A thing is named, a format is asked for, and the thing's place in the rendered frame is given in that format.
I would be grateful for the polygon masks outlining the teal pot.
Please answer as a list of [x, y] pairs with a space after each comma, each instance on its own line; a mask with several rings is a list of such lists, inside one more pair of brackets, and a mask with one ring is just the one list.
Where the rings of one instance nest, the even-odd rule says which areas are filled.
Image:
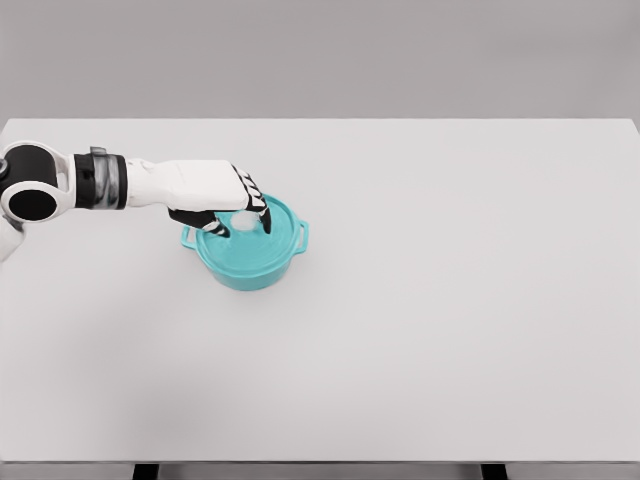
[[[304, 249], [304, 251], [302, 253], [304, 253], [307, 250], [308, 247], [308, 241], [309, 241], [309, 225], [307, 222], [301, 220], [302, 222], [304, 222], [306, 224], [306, 228], [304, 229], [304, 231], [307, 233], [308, 235], [308, 240], [306, 242], [306, 248]], [[186, 247], [189, 248], [193, 251], [196, 252], [195, 246], [194, 246], [194, 240], [193, 240], [193, 235], [195, 233], [195, 228], [193, 227], [189, 227], [189, 226], [185, 226], [183, 228], [182, 234], [181, 234], [181, 244]], [[200, 258], [200, 260], [202, 261], [202, 263], [207, 267], [207, 269], [212, 273], [212, 275], [215, 277], [215, 279], [221, 283], [222, 285], [229, 287], [231, 289], [234, 290], [239, 290], [239, 291], [255, 291], [255, 290], [260, 290], [263, 288], [267, 288], [273, 284], [275, 284], [276, 282], [278, 282], [286, 273], [286, 271], [288, 270], [292, 259], [287, 262], [284, 266], [272, 269], [272, 270], [268, 270], [266, 274], [262, 274], [262, 275], [257, 275], [257, 276], [246, 276], [246, 277], [240, 277], [240, 278], [235, 278], [235, 277], [230, 277], [227, 275], [223, 275], [220, 272], [214, 272], [212, 271], [209, 267], [207, 267], [203, 260]]]

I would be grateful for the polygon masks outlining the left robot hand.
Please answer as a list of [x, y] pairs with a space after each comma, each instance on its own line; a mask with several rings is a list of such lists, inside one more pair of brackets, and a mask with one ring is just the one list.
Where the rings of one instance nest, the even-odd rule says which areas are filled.
[[177, 160], [160, 167], [171, 219], [228, 238], [230, 230], [217, 214], [249, 211], [258, 215], [265, 233], [271, 232], [269, 205], [256, 182], [242, 169], [226, 160]]

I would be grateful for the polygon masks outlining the teal pot lid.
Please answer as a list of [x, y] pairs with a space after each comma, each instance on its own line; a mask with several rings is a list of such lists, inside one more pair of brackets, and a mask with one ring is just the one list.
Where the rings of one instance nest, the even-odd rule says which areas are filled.
[[230, 236], [222, 237], [196, 229], [193, 235], [197, 254], [214, 272], [240, 278], [266, 274], [284, 266], [306, 248], [306, 224], [280, 199], [265, 194], [271, 213], [271, 233], [266, 234], [259, 220], [252, 229], [238, 229], [234, 218], [249, 211], [218, 212], [217, 218], [228, 228]]

